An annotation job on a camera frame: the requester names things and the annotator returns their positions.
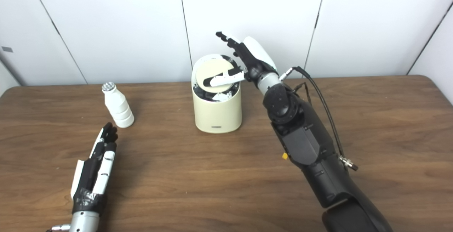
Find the black robotic arm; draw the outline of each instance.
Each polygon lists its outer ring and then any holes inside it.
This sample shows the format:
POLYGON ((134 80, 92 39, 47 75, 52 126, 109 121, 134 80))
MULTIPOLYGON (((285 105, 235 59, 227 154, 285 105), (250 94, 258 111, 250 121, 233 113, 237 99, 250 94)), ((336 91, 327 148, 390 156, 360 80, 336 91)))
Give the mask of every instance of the black robotic arm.
MULTIPOLYGON (((327 208, 322 215, 327 231, 392 232, 384 216, 349 176, 348 168, 356 170, 356 165, 336 153, 332 138, 310 103, 282 82, 295 70, 315 84, 309 74, 293 67, 279 78, 272 59, 256 40, 246 37, 239 43, 222 32, 216 35, 244 62, 244 78, 264 94, 263 105, 285 153, 304 173, 321 206, 327 208)), ((220 78, 228 80, 228 75, 237 74, 236 71, 208 78, 205 85, 221 85, 220 78)))

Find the bottle cap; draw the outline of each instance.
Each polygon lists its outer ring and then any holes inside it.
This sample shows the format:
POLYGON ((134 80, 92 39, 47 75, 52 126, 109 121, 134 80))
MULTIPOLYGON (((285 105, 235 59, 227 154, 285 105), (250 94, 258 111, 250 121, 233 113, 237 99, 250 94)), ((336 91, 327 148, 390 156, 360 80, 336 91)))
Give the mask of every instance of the bottle cap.
POLYGON ((113 90, 114 88, 116 87, 115 83, 109 81, 109 82, 106 82, 102 85, 102 90, 103 91, 110 91, 110 90, 113 90))

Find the round lid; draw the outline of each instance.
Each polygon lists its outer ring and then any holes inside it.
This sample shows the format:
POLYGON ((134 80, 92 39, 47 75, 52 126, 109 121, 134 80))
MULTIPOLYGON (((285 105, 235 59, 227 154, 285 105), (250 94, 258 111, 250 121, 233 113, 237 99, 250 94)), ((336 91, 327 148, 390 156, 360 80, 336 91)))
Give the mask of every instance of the round lid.
POLYGON ((216 58, 216 59, 211 59, 208 61, 205 61, 203 64, 201 64, 198 69, 196 74, 196 79, 197 79, 197 84, 202 90, 210 92, 210 93, 220 93, 227 91, 233 83, 231 84, 225 84, 217 87, 206 87, 203 85, 203 81, 207 78, 216 76, 217 74, 226 72, 230 69, 233 68, 233 65, 226 61, 225 59, 221 58, 216 58))

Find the robotic hand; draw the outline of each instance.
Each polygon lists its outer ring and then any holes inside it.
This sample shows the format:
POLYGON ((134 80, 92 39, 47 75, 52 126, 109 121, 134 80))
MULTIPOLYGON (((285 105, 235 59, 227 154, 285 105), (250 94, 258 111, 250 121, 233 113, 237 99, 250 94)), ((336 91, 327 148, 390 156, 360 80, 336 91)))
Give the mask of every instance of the robotic hand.
POLYGON ((204 85, 248 80, 262 92, 263 105, 286 155, 304 173, 321 206, 327 208, 322 215, 326 229, 329 232, 392 232, 386 219, 349 176, 348 168, 356 170, 358 167, 344 158, 327 105, 310 75, 300 67, 293 67, 279 78, 274 62, 256 40, 246 37, 239 42, 222 32, 216 35, 235 50, 233 55, 241 58, 247 70, 233 68, 207 78, 204 85), (307 77, 320 95, 340 155, 312 106, 282 82, 293 70, 307 77))
POLYGON ((107 203, 105 188, 115 158, 118 135, 116 127, 107 123, 99 132, 90 157, 79 160, 74 174, 71 197, 73 198, 73 220, 71 224, 53 226, 47 232, 95 232, 99 217, 107 203))

